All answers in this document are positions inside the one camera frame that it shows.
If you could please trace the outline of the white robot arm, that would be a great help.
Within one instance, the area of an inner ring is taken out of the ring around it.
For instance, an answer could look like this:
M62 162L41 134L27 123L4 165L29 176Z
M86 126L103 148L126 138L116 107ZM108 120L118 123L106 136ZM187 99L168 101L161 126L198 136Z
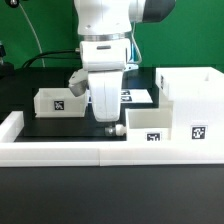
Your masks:
M74 0L82 71L87 74L92 108L99 122L120 117L123 73L137 49L133 22L160 22L176 0Z

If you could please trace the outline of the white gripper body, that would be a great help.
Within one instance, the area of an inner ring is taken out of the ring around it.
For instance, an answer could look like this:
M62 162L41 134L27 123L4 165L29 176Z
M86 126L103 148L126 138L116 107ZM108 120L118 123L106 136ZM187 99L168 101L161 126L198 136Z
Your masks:
M98 122L118 121L123 73L131 57L129 39L82 41L82 68L73 73L69 88L78 97L90 90L92 109Z

